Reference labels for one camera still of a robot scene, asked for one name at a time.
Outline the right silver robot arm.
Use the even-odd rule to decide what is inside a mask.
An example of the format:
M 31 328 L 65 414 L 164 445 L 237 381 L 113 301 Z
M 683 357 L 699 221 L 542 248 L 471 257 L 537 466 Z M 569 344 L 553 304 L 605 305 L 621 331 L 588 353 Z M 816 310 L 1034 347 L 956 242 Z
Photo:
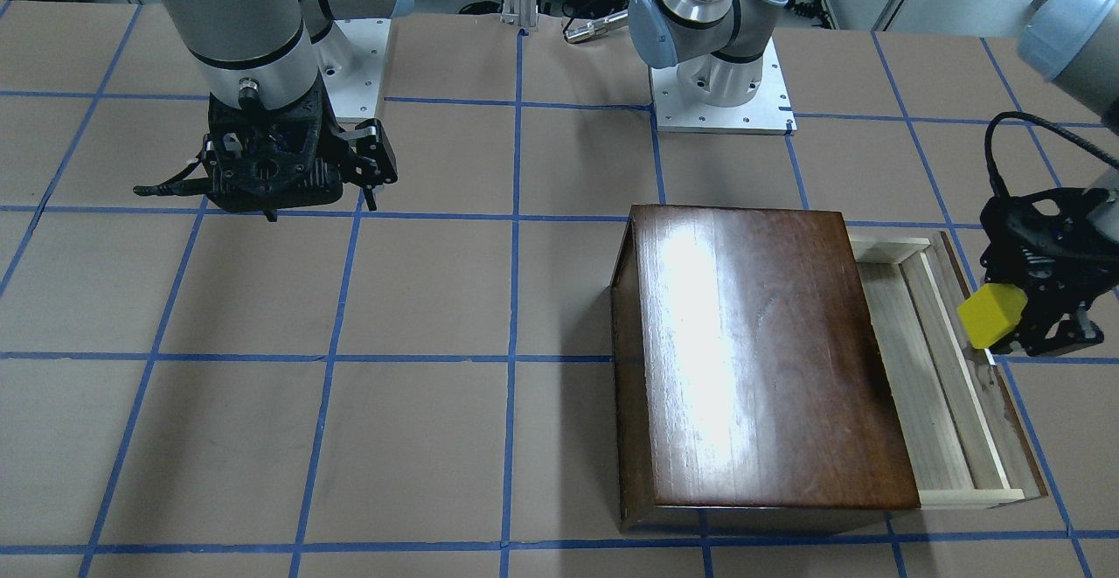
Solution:
M 161 0 L 209 88 L 199 153 L 140 197 L 206 197 L 231 214 L 336 203 L 348 184 L 376 210 L 399 179 L 374 107 L 344 127 L 338 105 L 372 91 L 341 23 L 384 23 L 414 0 Z

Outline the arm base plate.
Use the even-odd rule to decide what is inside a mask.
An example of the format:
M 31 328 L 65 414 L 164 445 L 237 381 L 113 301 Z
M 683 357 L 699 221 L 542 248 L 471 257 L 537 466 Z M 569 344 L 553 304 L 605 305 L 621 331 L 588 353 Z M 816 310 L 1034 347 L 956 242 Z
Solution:
M 798 130 L 775 41 L 744 64 L 714 55 L 650 69 L 657 127 L 676 133 L 792 135 Z
M 336 21 L 313 45 L 337 120 L 359 123 L 379 116 L 392 20 L 368 17 Z

